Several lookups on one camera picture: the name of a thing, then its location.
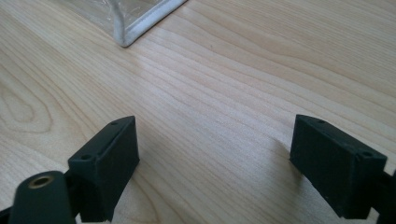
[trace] wood grain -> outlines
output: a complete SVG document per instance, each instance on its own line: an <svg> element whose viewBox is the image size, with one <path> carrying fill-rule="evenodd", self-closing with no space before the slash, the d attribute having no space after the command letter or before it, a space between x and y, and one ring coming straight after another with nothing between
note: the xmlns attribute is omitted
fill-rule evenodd
<svg viewBox="0 0 396 224"><path fill-rule="evenodd" d="M0 209L30 175L135 115L114 223L339 219L289 162L295 114L396 169L392 0L190 0L128 49L56 1L0 1Z"/></svg>

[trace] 3d printed part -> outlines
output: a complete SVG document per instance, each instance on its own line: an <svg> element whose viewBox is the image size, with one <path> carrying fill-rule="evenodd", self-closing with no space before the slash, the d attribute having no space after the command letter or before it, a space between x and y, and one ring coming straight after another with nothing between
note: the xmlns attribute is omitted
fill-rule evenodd
<svg viewBox="0 0 396 224"><path fill-rule="evenodd" d="M339 217L367 218L371 207L383 220L395 217L395 177L383 171L387 157L330 123L297 115L290 161Z"/></svg>
<svg viewBox="0 0 396 224"><path fill-rule="evenodd" d="M103 222L139 163L134 117L114 120L68 161L69 171L34 175L17 188L0 224Z"/></svg>

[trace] screw hole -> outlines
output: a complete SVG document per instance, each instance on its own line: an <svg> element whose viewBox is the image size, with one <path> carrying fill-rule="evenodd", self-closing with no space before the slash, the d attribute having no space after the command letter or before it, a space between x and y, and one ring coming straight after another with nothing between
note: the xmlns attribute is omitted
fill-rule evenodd
<svg viewBox="0 0 396 224"><path fill-rule="evenodd" d="M89 160L90 158L91 158L91 155L83 155L83 156L81 156L81 159L84 160L84 161Z"/></svg>
<svg viewBox="0 0 396 224"><path fill-rule="evenodd" d="M29 189L40 189L47 186L50 182L52 182L53 177L51 175L43 175L35 178L30 181Z"/></svg>

